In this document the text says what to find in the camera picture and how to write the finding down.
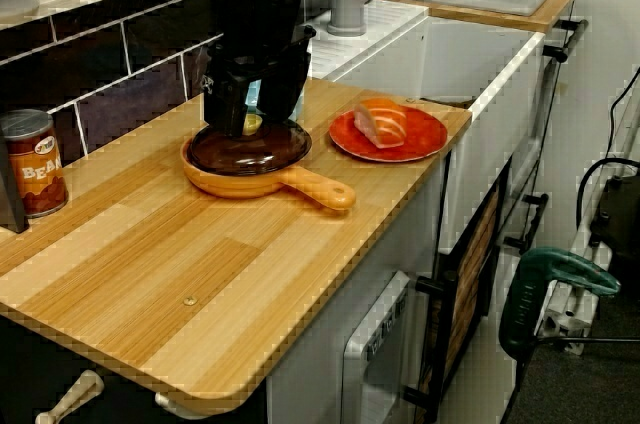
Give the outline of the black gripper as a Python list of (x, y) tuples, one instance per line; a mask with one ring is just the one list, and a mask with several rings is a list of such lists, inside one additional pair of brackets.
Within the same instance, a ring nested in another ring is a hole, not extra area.
[[(223, 34), (208, 50), (210, 61), (203, 81), (203, 114), (208, 126), (223, 136), (242, 135), (249, 81), (239, 76), (250, 81), (264, 78), (260, 112), (271, 120), (287, 120), (304, 87), (311, 63), (308, 46), (315, 36), (312, 26), (295, 26), (288, 43), (269, 48), (255, 43), (249, 31)], [(223, 71), (234, 75), (217, 77)]]

